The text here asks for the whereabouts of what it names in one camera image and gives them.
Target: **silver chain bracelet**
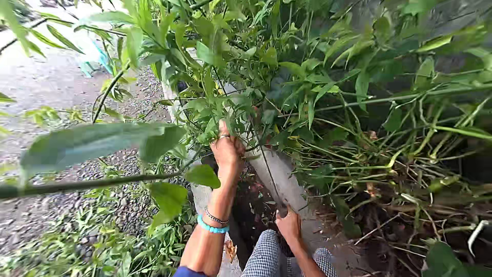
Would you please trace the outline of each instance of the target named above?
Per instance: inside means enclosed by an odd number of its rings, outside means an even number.
[[[205,214],[206,214],[206,215],[207,215],[207,216],[208,216],[211,220],[216,221],[216,222],[218,222],[218,223],[220,223],[220,224],[227,224],[227,223],[229,223],[229,220],[227,220],[227,221],[222,221],[222,220],[220,220],[220,219],[216,218],[215,216],[211,215],[211,214],[209,213],[209,209],[208,209],[208,207],[207,207],[207,206],[205,206],[204,210],[205,210]]]

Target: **forearm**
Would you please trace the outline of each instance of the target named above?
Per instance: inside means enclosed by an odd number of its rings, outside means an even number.
[[[211,215],[226,221],[229,219],[234,196],[236,195],[237,176],[232,171],[219,169],[220,188],[213,190],[208,204]],[[224,225],[203,215],[203,221],[213,227],[222,228]],[[225,234],[215,234],[204,230],[199,225],[193,231],[181,258],[181,266],[186,266],[207,276],[216,276],[222,262]]]
[[[306,277],[325,277],[326,275],[319,269],[316,262],[308,252],[302,239],[289,243],[292,253],[296,257],[297,264]]]

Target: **blue sleeve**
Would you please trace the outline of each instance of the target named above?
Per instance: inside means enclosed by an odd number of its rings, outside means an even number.
[[[207,277],[203,272],[195,272],[187,267],[178,267],[173,277]]]

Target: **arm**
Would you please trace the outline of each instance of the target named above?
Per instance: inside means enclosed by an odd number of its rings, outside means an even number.
[[[228,134],[225,123],[221,120],[219,136]],[[238,138],[224,137],[212,143],[210,148],[218,164],[220,188],[213,190],[208,210],[211,215],[226,221],[229,219],[236,196],[242,164],[240,156],[244,154],[245,147]],[[206,215],[203,215],[203,221],[209,226],[225,227]],[[216,276],[222,262],[224,237],[225,234],[214,234],[197,225],[184,248],[180,266],[188,267],[195,272],[203,272],[207,276]]]
[[[316,262],[308,252],[308,248],[301,236],[301,218],[289,206],[286,217],[281,218],[277,211],[276,224],[280,233],[283,235],[287,244],[294,253],[299,267],[306,277],[325,277],[326,275],[319,269]]]

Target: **ground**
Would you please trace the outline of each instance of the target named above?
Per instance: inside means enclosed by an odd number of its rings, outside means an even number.
[[[44,8],[43,11],[66,17],[63,10]],[[46,30],[45,24],[37,30]],[[12,35],[0,32],[0,41],[10,41]],[[17,42],[6,48],[0,55],[0,91],[16,103],[0,104],[0,109],[11,117],[3,118],[0,125],[12,134],[0,143],[0,161],[15,163],[22,151],[28,147],[36,136],[53,129],[59,129],[73,124],[66,119],[66,114],[60,113],[63,120],[56,124],[40,127],[24,117],[28,110],[50,106],[64,110],[77,107],[81,109],[85,119],[90,118],[90,109],[95,98],[99,95],[102,83],[111,78],[103,69],[93,72],[92,78],[86,78],[77,63],[78,54],[74,51],[60,50],[38,43],[46,56],[37,54],[27,57]],[[108,100],[110,107],[118,112],[138,116],[147,113],[152,108],[152,102],[161,96],[160,82],[155,79],[152,71],[147,68],[135,72],[137,80],[129,91],[134,98],[125,103]],[[146,117],[146,120],[167,121],[167,112],[158,108]],[[137,150],[126,149],[118,151],[104,159],[108,165],[114,165],[122,175],[132,175],[139,172]],[[96,179],[103,176],[102,163],[99,160],[87,161],[73,166],[57,174],[55,180],[74,181]],[[149,196],[135,199],[131,193],[138,184],[128,184],[121,187],[118,193],[119,201],[115,201],[116,223],[122,231],[129,234],[141,234],[155,210],[148,210]],[[48,196],[11,199],[0,203],[0,254],[6,254],[22,244],[39,237],[61,215],[75,216],[80,208],[85,208],[93,199],[83,198],[79,192],[55,194]]]

